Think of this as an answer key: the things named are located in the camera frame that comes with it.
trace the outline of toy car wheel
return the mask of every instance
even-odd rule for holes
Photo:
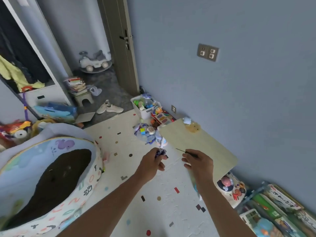
[[[109,64],[107,62],[102,62],[102,67],[103,68],[107,68],[109,66]]]
[[[93,66],[86,66],[86,70],[88,71],[88,72],[93,72]]]

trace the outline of stack of books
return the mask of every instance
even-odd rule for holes
[[[78,76],[69,77],[65,82],[68,84],[69,92],[74,96],[80,96],[88,92],[85,82]]]

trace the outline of white plastic bin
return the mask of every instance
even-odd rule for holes
[[[151,117],[151,113],[155,110],[155,107],[156,105],[154,105],[153,107],[150,107],[146,110],[143,110],[143,111],[140,111],[140,109],[134,104],[134,100],[140,100],[142,99],[143,97],[140,95],[140,96],[136,96],[134,98],[131,99],[131,102],[133,104],[133,107],[135,109],[135,112],[136,114],[140,117],[140,118],[143,118],[144,120],[145,119],[149,119]]]

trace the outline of electrical outlet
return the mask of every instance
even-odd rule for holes
[[[197,56],[207,59],[208,45],[199,44],[197,47]]]
[[[215,62],[217,55],[218,55],[219,48],[214,47],[214,46],[209,46],[207,54],[206,54],[206,59]]]
[[[171,105],[171,110],[173,113],[177,113],[177,108],[175,108],[173,105]]]

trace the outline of blue jar lid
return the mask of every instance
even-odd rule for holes
[[[142,96],[145,98],[145,99],[151,99],[151,94],[142,94]]]

